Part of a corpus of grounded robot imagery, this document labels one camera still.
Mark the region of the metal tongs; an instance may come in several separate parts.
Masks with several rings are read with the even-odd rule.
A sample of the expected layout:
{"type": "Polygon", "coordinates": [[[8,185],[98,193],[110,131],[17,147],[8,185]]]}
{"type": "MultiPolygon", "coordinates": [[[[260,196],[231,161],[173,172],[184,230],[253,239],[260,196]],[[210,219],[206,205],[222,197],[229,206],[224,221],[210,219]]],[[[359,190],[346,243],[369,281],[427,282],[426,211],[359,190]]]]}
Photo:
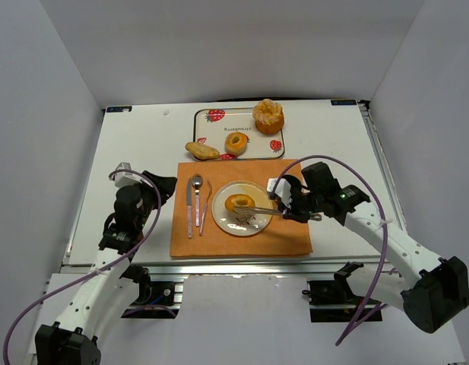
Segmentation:
{"type": "Polygon", "coordinates": [[[235,207],[233,211],[237,214],[269,214],[274,216],[281,216],[283,219],[298,221],[300,223],[306,223],[307,221],[322,221],[322,216],[319,213],[310,214],[307,219],[305,219],[304,217],[290,214],[287,210],[278,211],[276,209],[270,208],[235,207]]]}

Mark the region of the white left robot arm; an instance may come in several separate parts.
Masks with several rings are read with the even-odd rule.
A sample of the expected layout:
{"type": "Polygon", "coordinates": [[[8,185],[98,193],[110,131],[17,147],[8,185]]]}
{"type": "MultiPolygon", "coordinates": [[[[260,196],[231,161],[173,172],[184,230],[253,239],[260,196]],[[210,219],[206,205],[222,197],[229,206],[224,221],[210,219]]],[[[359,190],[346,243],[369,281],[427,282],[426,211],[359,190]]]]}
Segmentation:
{"type": "Polygon", "coordinates": [[[120,164],[109,175],[117,188],[113,211],[89,273],[51,325],[41,325],[34,338],[39,364],[99,364],[100,343],[133,304],[151,296],[149,271],[132,264],[149,237],[144,228],[151,212],[159,212],[176,190],[175,177],[137,173],[120,164]]]}

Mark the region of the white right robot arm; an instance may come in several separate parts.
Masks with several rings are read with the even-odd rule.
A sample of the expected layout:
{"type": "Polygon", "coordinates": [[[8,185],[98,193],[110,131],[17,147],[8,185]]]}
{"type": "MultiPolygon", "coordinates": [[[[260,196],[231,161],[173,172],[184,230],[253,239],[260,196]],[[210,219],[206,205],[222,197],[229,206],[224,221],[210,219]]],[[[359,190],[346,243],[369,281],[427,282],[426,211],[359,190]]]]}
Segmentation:
{"type": "Polygon", "coordinates": [[[396,275],[385,275],[356,262],[334,279],[347,297],[367,295],[403,311],[420,330],[434,333],[469,306],[467,266],[456,256],[445,259],[425,248],[387,220],[370,188],[341,187],[324,162],[314,163],[297,179],[287,172],[268,181],[270,199],[287,220],[307,223],[321,216],[363,238],[389,262],[396,275]]]}

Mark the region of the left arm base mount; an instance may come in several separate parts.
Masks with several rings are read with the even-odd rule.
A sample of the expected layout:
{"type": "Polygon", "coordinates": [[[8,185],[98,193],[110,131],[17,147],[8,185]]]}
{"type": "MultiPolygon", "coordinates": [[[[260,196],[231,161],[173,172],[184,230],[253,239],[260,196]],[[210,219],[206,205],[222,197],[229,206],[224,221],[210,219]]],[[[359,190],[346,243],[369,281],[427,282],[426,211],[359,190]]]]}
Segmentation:
{"type": "Polygon", "coordinates": [[[123,319],[175,319],[181,303],[182,285],[175,281],[155,281],[150,272],[133,265],[124,278],[138,284],[138,298],[123,313],[123,319]]]}

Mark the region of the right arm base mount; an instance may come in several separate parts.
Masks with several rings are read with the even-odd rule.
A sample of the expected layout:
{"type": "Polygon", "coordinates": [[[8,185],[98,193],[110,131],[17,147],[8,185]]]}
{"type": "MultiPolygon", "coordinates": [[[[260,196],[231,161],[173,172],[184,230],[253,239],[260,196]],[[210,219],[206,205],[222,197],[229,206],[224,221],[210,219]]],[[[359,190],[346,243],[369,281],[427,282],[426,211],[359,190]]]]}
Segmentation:
{"type": "Polygon", "coordinates": [[[363,302],[363,297],[347,297],[334,280],[308,281],[302,295],[312,323],[348,323],[363,302]]]}

